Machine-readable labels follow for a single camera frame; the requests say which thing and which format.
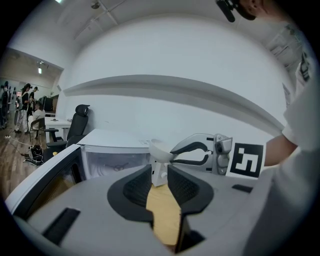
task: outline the black slot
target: black slot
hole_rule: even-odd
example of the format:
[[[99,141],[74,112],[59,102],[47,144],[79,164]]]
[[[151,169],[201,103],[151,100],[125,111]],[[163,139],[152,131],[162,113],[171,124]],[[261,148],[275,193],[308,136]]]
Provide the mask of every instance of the black slot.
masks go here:
[[[151,189],[151,164],[111,185],[107,200],[117,214],[128,221],[148,222],[153,227],[153,213],[146,209]]]
[[[77,209],[65,208],[43,232],[43,236],[52,243],[59,245],[79,214],[80,211]]]
[[[175,248],[175,253],[179,253],[205,240],[202,234],[190,229],[186,216],[201,213],[214,198],[214,190],[205,181],[172,165],[168,166],[168,187],[181,208]]]
[[[191,152],[191,151],[194,151],[197,149],[201,149],[204,152],[208,151],[208,147],[205,144],[203,144],[202,142],[193,142],[193,143],[191,143],[187,146],[184,146],[176,151],[171,151],[170,153],[173,155],[179,155],[181,153]]]
[[[179,164],[185,164],[185,165],[191,165],[191,166],[202,166],[207,162],[208,158],[209,156],[206,154],[201,161],[178,159],[178,160],[172,160],[170,161],[170,163],[179,163]]]
[[[240,190],[246,193],[251,193],[253,187],[251,186],[245,186],[245,185],[241,185],[241,184],[236,184],[232,186],[233,189],[235,190]]]

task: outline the black office chair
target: black office chair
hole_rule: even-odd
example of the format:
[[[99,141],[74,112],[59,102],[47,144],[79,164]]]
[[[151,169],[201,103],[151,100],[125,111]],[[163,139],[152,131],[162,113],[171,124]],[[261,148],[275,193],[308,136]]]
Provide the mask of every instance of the black office chair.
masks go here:
[[[73,144],[77,144],[79,141],[81,141],[86,135],[77,135],[77,136],[72,136],[71,138],[68,139],[65,147],[69,147]],[[49,159],[51,159],[54,156],[54,152],[61,152],[62,150],[64,150],[64,148],[62,147],[49,147],[45,150],[43,150],[43,162],[48,161]]]
[[[30,124],[30,142],[31,142],[31,132],[36,132],[36,138],[39,140],[39,145],[40,144],[40,132],[45,131],[46,125],[45,125],[45,119],[44,118],[39,118],[37,120],[32,121]]]
[[[72,123],[66,138],[67,141],[73,136],[83,135],[89,119],[87,116],[89,111],[88,107],[90,107],[90,105],[78,105],[75,108],[75,114],[73,115]],[[58,129],[45,129],[44,131],[46,133],[51,133],[53,138],[53,142],[46,144],[47,148],[56,148],[57,150],[66,148],[67,141],[64,141],[62,137],[56,137],[55,132],[58,132]]]

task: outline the white cabinet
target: white cabinet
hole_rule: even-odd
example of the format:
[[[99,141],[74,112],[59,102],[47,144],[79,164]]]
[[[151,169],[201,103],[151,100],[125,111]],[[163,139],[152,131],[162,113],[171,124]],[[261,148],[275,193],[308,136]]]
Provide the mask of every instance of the white cabinet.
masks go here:
[[[125,132],[95,129],[78,145],[87,180],[150,163],[148,141]]]

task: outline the curved wall panel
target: curved wall panel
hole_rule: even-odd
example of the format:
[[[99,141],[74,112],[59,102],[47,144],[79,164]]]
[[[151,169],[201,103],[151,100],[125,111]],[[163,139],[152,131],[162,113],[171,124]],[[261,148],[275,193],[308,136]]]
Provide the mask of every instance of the curved wall panel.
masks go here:
[[[66,88],[105,85],[108,78],[114,84],[129,75],[154,75],[153,84],[174,77],[214,85],[286,123],[282,83],[291,81],[284,67],[258,42],[212,19],[160,15],[117,26],[80,52]]]

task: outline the white desk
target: white desk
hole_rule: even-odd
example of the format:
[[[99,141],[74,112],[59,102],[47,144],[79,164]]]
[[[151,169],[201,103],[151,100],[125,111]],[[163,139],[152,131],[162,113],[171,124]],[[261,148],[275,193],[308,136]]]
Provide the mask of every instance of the white desk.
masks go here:
[[[124,131],[94,129],[77,144],[111,147],[111,148],[134,148],[147,149],[148,140],[137,137]]]
[[[55,116],[56,116],[56,113],[53,113],[53,112],[45,112],[45,116],[55,117]]]
[[[46,129],[50,129],[50,128],[58,129],[59,131],[55,133],[55,136],[62,137],[63,140],[66,141],[67,135],[69,132],[69,128],[71,126],[71,122],[63,120],[61,118],[55,118],[57,121],[53,121],[54,118],[55,117],[49,117],[49,116],[46,116],[44,118],[45,128]],[[45,140],[47,143],[50,142],[49,132],[45,133]]]

